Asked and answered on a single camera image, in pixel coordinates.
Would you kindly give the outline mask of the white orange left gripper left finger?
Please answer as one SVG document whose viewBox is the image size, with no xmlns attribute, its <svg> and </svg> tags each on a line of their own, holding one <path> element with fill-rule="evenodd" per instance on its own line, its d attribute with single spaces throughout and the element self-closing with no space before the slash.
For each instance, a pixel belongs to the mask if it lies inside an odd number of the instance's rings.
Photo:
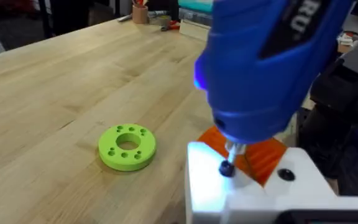
<svg viewBox="0 0 358 224">
<path fill-rule="evenodd" d="M 229 153 L 226 139 L 213 126 L 186 151 L 186 211 L 191 215 L 219 215 L 226 200 L 235 194 L 264 195 L 264 188 L 250 176 L 250 162 L 241 150 L 234 158 L 234 175 L 226 177 L 219 171 Z"/>
</svg>

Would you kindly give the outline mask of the white orange left gripper right finger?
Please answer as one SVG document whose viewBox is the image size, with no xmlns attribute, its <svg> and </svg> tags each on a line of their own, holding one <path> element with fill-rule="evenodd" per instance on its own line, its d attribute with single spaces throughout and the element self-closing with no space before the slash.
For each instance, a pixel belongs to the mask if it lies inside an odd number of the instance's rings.
<svg viewBox="0 0 358 224">
<path fill-rule="evenodd" d="M 255 181 L 269 196 L 331 198 L 336 194 L 306 151 L 276 139 L 246 148 Z"/>
</svg>

